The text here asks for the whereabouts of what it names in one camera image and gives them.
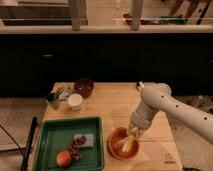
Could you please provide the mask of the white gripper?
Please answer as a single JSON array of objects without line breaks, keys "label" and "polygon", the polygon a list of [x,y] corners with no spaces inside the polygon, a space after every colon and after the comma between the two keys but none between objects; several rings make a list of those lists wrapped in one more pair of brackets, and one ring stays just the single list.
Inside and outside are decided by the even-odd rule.
[{"label": "white gripper", "polygon": [[131,114],[129,121],[129,129],[127,130],[128,136],[133,136],[135,140],[140,137],[139,130],[147,130],[158,113],[157,109],[154,109],[141,101],[136,110]]}]

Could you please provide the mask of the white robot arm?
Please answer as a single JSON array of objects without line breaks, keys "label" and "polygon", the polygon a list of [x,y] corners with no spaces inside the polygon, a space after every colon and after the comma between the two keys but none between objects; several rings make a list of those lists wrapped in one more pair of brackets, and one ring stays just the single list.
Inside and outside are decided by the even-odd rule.
[{"label": "white robot arm", "polygon": [[170,114],[183,122],[203,139],[213,144],[213,115],[184,104],[171,96],[171,88],[165,83],[137,85],[141,101],[131,114],[129,132],[137,136],[151,127],[155,115],[159,112]]}]

